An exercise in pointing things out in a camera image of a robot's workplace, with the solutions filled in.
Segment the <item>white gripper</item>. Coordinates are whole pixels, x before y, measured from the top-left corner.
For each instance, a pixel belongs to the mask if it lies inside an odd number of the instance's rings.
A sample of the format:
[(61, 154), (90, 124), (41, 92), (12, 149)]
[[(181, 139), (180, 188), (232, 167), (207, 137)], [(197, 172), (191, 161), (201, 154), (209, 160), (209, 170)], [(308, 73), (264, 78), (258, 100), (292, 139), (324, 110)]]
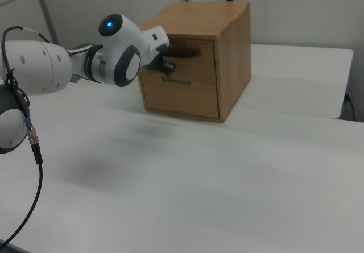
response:
[(159, 70), (170, 76), (176, 68), (173, 62), (163, 60), (163, 57), (171, 57), (168, 50), (169, 38), (162, 26), (155, 26), (142, 32), (146, 41), (146, 49), (141, 54), (141, 66), (149, 70)]

